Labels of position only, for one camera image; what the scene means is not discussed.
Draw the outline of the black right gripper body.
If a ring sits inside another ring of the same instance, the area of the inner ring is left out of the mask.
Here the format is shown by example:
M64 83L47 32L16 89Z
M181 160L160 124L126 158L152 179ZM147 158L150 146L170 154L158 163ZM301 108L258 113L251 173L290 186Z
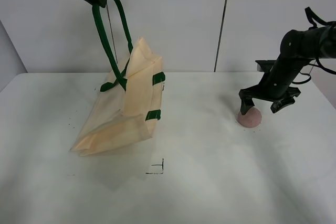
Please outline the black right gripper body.
M300 72L300 63L293 60L256 60L257 70L263 72L258 84L241 89L240 99L252 98L269 101L288 101L290 105L295 103L295 97L300 95L298 88L290 85Z

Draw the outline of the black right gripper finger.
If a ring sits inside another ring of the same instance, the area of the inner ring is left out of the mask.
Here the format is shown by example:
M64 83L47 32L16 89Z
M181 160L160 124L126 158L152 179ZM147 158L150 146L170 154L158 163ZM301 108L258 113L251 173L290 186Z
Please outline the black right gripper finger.
M240 113L242 115L245 115L253 107L254 102L252 98L247 97L241 99Z
M281 100L281 101L275 101L270 109L272 111L272 113L277 113L278 111L280 111L281 109L287 107L290 105L290 102L288 101L284 101L284 100Z

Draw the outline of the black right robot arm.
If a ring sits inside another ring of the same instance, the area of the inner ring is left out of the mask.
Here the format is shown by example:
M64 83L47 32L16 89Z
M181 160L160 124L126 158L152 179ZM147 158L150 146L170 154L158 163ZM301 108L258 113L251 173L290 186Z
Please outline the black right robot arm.
M255 106L253 99L272 102L270 108L273 113L294 104L295 97L301 92L291 85L308 82L294 82L301 70L315 60L319 68L335 74L320 62L320 59L334 58L335 23L306 31L287 32L281 41L280 54L276 60L256 61L258 71L264 75L257 85L240 90L241 114L245 115Z

